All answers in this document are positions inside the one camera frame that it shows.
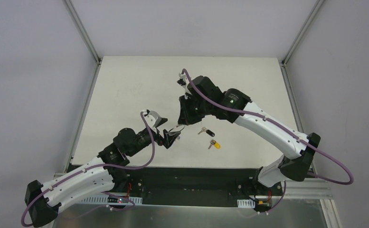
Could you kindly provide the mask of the key with black tag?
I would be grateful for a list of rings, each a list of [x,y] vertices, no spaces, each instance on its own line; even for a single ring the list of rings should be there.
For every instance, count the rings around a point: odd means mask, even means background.
[[[201,130],[198,132],[198,134],[201,134],[201,133],[206,133],[206,134],[208,134],[211,137],[214,137],[215,136],[215,133],[212,132],[211,130],[207,129],[206,127],[202,127],[201,128]]]

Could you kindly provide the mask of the key with yellow tag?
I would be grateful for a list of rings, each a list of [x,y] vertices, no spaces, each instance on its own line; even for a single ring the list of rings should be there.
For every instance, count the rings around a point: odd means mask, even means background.
[[[215,147],[216,149],[220,149],[221,145],[215,141],[215,140],[210,140],[210,145],[208,146],[208,149],[211,149],[212,147]]]

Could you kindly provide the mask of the silver keyring with keys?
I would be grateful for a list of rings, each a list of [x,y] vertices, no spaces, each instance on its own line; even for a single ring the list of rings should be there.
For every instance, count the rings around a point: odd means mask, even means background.
[[[173,137],[173,138],[179,137],[185,127],[186,126],[184,124],[178,124],[174,126],[170,130],[168,130],[168,136]]]

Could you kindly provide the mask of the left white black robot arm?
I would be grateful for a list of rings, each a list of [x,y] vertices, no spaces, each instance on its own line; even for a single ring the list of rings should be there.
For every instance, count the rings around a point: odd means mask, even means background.
[[[75,203],[100,192],[114,189],[122,192],[127,188],[127,170],[139,170],[148,166],[154,156],[156,146],[170,148],[179,138],[183,126],[159,131],[158,127],[167,122],[157,114],[142,114],[145,128],[135,132],[123,128],[106,146],[89,162],[65,173],[63,176],[41,183],[33,180],[27,185],[25,194],[26,209],[21,218],[24,227],[39,228],[55,220]],[[141,166],[129,167],[129,157],[142,149],[152,146],[151,157]]]

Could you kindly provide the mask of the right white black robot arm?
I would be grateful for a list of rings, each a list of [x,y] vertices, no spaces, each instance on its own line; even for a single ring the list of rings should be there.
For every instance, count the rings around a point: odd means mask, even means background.
[[[301,182],[308,176],[315,151],[305,143],[318,146],[319,135],[306,135],[274,123],[274,118],[249,96],[234,88],[223,92],[206,76],[188,82],[185,75],[180,74],[177,83],[185,89],[185,94],[179,97],[178,124],[193,125],[212,115],[251,130],[282,152],[279,159],[259,168],[253,177],[252,187],[257,194],[266,194],[274,184],[286,178]]]

